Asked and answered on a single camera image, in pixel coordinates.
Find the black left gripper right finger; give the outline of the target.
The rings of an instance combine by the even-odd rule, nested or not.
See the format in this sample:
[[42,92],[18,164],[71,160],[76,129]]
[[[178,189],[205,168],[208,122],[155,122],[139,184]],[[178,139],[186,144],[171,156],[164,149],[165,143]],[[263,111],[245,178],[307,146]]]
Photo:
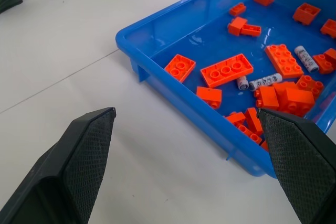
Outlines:
[[301,223],[335,223],[335,144],[312,121],[259,109],[276,177]]

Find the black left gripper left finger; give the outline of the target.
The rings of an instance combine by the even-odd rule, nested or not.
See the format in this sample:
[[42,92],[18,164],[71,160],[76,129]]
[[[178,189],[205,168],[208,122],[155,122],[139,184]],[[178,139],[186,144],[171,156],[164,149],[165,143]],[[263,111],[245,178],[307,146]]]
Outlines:
[[1,223],[88,223],[106,170],[116,110],[73,120],[1,209]]

